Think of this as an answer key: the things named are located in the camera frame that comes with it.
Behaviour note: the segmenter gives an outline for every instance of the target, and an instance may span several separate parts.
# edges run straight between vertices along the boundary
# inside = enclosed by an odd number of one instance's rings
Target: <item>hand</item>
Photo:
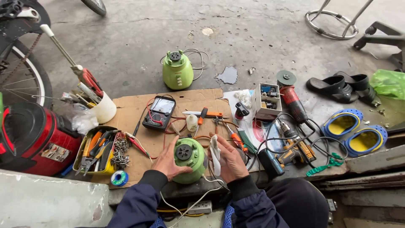
[[[193,169],[188,166],[177,166],[175,163],[175,144],[179,136],[176,136],[168,147],[163,149],[159,157],[152,164],[151,169],[161,171],[167,176],[167,179],[171,181],[173,177],[179,175],[180,173],[192,172]]]
[[[231,144],[229,144],[223,137],[218,136],[218,148],[221,150],[221,160],[225,161],[225,165],[221,166],[221,177],[229,183],[236,179],[243,178],[249,175],[249,172],[243,162],[239,152]],[[212,161],[211,151],[208,148],[208,159]]]

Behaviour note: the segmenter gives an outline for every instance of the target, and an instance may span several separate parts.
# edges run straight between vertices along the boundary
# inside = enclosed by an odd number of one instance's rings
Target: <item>green blender base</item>
[[[194,78],[191,62],[182,50],[166,53],[163,58],[162,74],[164,83],[173,90],[189,87]]]
[[[193,169],[191,173],[182,173],[173,178],[174,182],[180,184],[191,184],[200,179],[208,166],[208,158],[205,156],[204,148],[192,138],[179,139],[176,142],[175,163],[178,166],[189,166]]]

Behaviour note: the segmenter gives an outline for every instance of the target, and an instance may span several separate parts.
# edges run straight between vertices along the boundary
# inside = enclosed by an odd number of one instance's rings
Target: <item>glue bottle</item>
[[[194,132],[197,130],[197,121],[198,118],[196,115],[189,115],[187,116],[187,118],[185,119],[185,122],[187,123],[187,129],[191,132]]]

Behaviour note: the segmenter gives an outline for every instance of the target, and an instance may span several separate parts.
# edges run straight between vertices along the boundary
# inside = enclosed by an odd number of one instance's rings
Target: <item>jacket sleeve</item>
[[[142,179],[125,193],[107,227],[150,227],[158,219],[159,192],[167,182],[165,174],[157,170],[146,171]]]
[[[288,227],[264,190],[259,190],[252,177],[245,176],[227,184],[232,193],[235,227]]]

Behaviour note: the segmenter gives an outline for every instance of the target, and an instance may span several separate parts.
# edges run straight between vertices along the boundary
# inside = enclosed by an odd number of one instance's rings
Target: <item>yellow insole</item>
[[[366,131],[359,134],[350,141],[350,147],[355,151],[366,151],[378,142],[378,135],[373,131]]]
[[[335,135],[340,135],[346,129],[351,128],[355,123],[356,121],[353,116],[341,116],[330,123],[329,130]]]

